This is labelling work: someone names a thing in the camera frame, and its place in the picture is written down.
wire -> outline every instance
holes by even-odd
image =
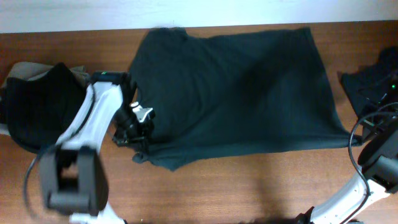
[[[368,85],[368,86],[366,86],[366,87],[360,88],[360,89],[358,89],[356,92],[357,92],[360,96],[362,96],[362,97],[364,97],[365,99],[369,100],[369,101],[370,101],[371,103],[373,103],[374,105],[377,105],[376,102],[371,101],[366,95],[362,94],[362,91],[367,90],[367,89],[372,89],[372,88],[374,88],[374,87],[377,87],[377,86],[383,84],[386,80],[388,80],[389,78],[392,78],[392,77],[393,77],[395,74],[397,74],[397,73],[398,73],[398,70],[393,70],[393,71],[390,72],[388,75],[386,75],[384,78],[378,80],[376,83],[373,83],[373,84]]]
[[[363,199],[363,201],[361,202],[359,207],[355,211],[353,211],[346,219],[344,219],[344,221],[342,221],[340,224],[343,224],[343,223],[346,223],[346,222],[350,221],[354,217],[354,215],[356,215],[356,213],[359,212],[360,209],[365,205],[365,203],[368,201],[369,196],[371,195],[370,186],[368,184],[368,181],[366,180],[365,176],[363,175],[360,166],[355,162],[355,159],[354,159],[354,156],[353,156],[352,144],[353,144],[353,138],[354,138],[355,131],[358,129],[359,125],[365,119],[373,118],[375,116],[396,116],[396,115],[398,115],[398,113],[377,111],[377,112],[374,112],[374,113],[367,114],[366,116],[363,116],[354,125],[353,130],[351,131],[351,134],[349,136],[348,155],[349,155],[349,159],[351,160],[351,163],[354,165],[355,171],[358,173],[358,175],[363,180],[363,182],[364,182],[364,184],[366,186],[366,194],[365,194],[365,198]]]
[[[32,219],[36,219],[39,216],[33,211],[33,209],[30,206],[30,202],[29,202],[29,196],[27,193],[27,184],[28,184],[28,180],[29,180],[29,176],[30,173],[32,172],[32,169],[34,168],[34,166],[41,160],[41,158],[46,155],[47,153],[53,152],[55,150],[57,150],[64,142],[71,140],[71,138],[75,137],[84,127],[84,125],[87,123],[88,118],[90,117],[91,112],[93,111],[94,105],[95,105],[95,101],[96,101],[96,95],[95,95],[95,89],[94,89],[94,84],[92,83],[91,85],[91,89],[93,90],[93,97],[91,98],[91,105],[90,108],[87,111],[87,114],[83,120],[83,122],[80,124],[79,128],[74,131],[66,140],[64,140],[61,143],[58,144],[54,144],[51,145],[43,150],[41,150],[38,155],[33,159],[33,161],[30,163],[26,174],[25,174],[25,178],[24,178],[24,186],[23,186],[23,196],[24,196],[24,203],[25,203],[25,207],[30,215],[30,217]]]
[[[387,107],[392,106],[392,105],[398,105],[398,102],[388,103],[388,104],[386,104],[386,105],[380,107],[379,109],[377,109],[377,111],[381,111],[381,110],[383,110],[384,108],[387,108]]]

robotic arm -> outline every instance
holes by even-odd
[[[155,114],[152,108],[130,104],[135,90],[126,73],[94,73],[72,124],[59,137],[57,147],[41,158],[44,204],[70,215],[71,223],[126,223],[108,203],[108,183],[98,154],[112,120],[117,124],[113,141],[118,146],[147,150]],[[370,204],[394,194],[398,190],[397,149],[398,120],[393,117],[359,157],[370,195],[367,185],[355,174],[332,198],[300,214],[294,223],[347,223]],[[64,176],[63,171],[71,164],[76,164],[78,174]]]
[[[57,147],[40,160],[45,206],[73,214],[72,223],[125,223],[108,203],[108,183],[98,154],[112,120],[118,127],[113,137],[118,146],[146,150],[155,114],[152,108],[130,104],[135,88],[126,73],[94,73],[75,119],[58,138]],[[73,164],[78,173],[65,175]]]

tan cloth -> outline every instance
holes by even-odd
[[[45,76],[52,67],[53,65],[43,65],[33,62],[18,62],[12,66],[7,78],[14,77],[23,80],[33,81]],[[86,85],[86,81],[90,77],[90,75],[86,73],[86,68],[84,67],[84,65],[70,68],[70,71],[73,73],[78,83],[84,87]],[[7,87],[7,78],[1,85],[1,88]],[[7,129],[7,125],[0,124],[0,134],[5,134],[8,136],[10,135]]]

black clothing item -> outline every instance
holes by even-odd
[[[0,124],[6,123],[6,105],[5,105],[6,89],[0,88]]]
[[[156,112],[148,153],[175,170],[212,157],[346,147],[310,29],[196,38],[156,29],[130,74]]]
[[[63,63],[38,80],[8,78],[6,118],[12,139],[33,153],[55,144],[72,123],[85,96],[86,90]]]
[[[359,118],[377,109],[397,72],[398,47],[390,47],[380,53],[376,64],[354,74],[343,74],[341,84]]]

black cloth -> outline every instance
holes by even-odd
[[[6,104],[5,104],[5,98],[6,98],[6,89],[5,88],[0,88],[0,124],[6,124]]]
[[[38,80],[8,78],[5,102],[11,137],[33,153],[55,144],[72,123],[85,95],[63,63]]]
[[[156,29],[130,73],[153,107],[150,161],[175,170],[198,159],[346,147],[310,29],[196,38]]]
[[[341,84],[358,117],[377,109],[397,69],[398,47],[390,47],[380,53],[376,64],[354,74],[342,75]]]

